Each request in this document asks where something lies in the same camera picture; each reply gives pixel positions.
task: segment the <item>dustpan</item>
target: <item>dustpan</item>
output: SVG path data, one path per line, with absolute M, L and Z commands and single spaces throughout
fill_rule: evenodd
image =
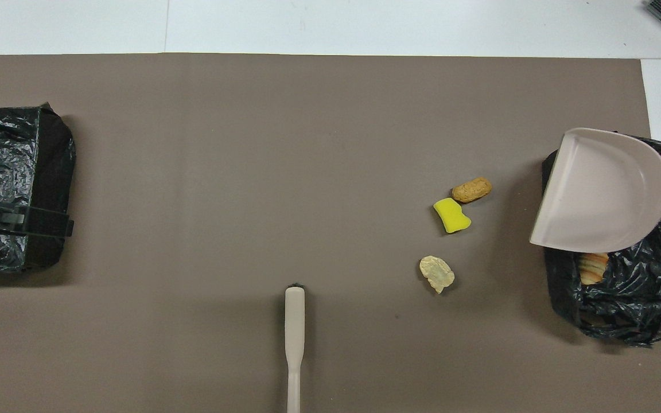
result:
M 562 137 L 530 242 L 575 252 L 618 251 L 661 219 L 661 156 L 639 139 L 592 128 Z

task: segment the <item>brown table surface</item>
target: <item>brown table surface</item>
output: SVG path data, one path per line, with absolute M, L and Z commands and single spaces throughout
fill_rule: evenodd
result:
M 0 107 L 43 102 L 76 226 L 0 287 L 0 411 L 282 411 L 292 282 L 304 411 L 661 411 L 661 343 L 581 335 L 527 241 L 564 131 L 650 135 L 637 60 L 0 57 Z M 432 204 L 476 176 L 444 235 Z

